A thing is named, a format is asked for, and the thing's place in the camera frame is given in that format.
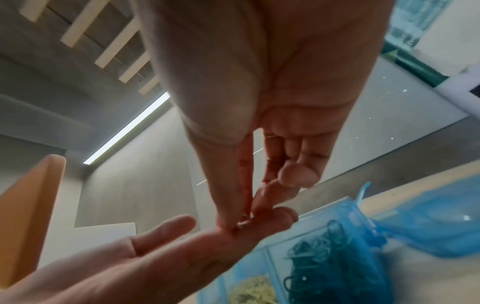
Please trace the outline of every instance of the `ceiling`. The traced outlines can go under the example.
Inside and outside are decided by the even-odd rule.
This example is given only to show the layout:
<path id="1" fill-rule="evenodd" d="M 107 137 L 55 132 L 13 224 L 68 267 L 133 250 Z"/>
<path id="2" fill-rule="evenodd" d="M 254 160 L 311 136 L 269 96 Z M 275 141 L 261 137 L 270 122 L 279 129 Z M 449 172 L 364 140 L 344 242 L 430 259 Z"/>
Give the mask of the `ceiling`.
<path id="1" fill-rule="evenodd" d="M 0 3 L 0 134 L 91 154 L 164 90 L 128 0 Z"/>

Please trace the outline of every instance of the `chair backrest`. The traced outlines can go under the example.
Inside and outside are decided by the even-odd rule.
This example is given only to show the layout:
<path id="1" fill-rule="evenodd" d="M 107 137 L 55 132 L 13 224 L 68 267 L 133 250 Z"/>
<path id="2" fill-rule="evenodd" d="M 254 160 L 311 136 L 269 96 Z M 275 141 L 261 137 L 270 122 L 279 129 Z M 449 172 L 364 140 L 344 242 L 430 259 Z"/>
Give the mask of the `chair backrest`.
<path id="1" fill-rule="evenodd" d="M 49 155 L 0 195 L 0 289 L 36 270 L 65 165 Z"/>

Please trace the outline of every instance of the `ceiling light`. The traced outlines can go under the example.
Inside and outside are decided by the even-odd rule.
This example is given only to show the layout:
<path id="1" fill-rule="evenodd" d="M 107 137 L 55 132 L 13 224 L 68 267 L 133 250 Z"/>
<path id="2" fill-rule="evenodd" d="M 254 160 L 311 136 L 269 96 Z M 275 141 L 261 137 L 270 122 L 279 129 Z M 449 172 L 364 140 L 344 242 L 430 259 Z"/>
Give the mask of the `ceiling light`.
<path id="1" fill-rule="evenodd" d="M 146 108 L 143 112 L 140 113 L 135 119 L 133 119 L 128 125 L 126 125 L 123 129 L 120 130 L 115 136 L 112 137 L 109 141 L 106 142 L 98 151 L 96 151 L 92 156 L 90 156 L 85 162 L 85 165 L 90 165 L 97 158 L 102 156 L 108 149 L 110 149 L 115 143 L 117 143 L 123 136 L 125 136 L 128 132 L 130 132 L 135 126 L 137 126 L 142 120 L 147 118 L 153 111 L 155 111 L 159 106 L 161 106 L 165 101 L 170 98 L 170 94 L 165 92 L 162 96 L 160 96 L 157 100 L 155 100 L 148 108 Z"/>

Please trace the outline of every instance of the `hand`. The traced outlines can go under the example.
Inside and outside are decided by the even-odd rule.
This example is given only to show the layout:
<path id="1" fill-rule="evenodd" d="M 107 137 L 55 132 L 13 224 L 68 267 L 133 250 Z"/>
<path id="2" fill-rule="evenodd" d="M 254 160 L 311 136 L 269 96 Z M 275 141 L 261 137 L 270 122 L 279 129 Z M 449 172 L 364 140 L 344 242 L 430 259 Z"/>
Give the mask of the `hand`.
<path id="1" fill-rule="evenodd" d="M 393 0 L 134 0 L 220 224 L 315 185 L 379 54 Z M 267 158 L 252 198 L 253 137 Z"/>
<path id="2" fill-rule="evenodd" d="M 218 228 L 169 244 L 195 227 L 193 217 L 179 216 L 145 234 L 54 262 L 0 294 L 0 303 L 178 303 L 297 220 L 293 210 L 280 207 L 233 231 Z"/>

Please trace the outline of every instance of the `blue plastic box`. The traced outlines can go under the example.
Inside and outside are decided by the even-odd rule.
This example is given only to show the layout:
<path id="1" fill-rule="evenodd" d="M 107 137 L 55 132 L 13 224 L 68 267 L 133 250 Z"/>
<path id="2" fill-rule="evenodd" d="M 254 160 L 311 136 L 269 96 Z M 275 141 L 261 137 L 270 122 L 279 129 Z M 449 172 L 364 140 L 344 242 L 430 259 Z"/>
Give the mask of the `blue plastic box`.
<path id="1" fill-rule="evenodd" d="M 389 304 L 386 240 L 351 198 L 300 217 L 198 293 L 198 304 Z"/>

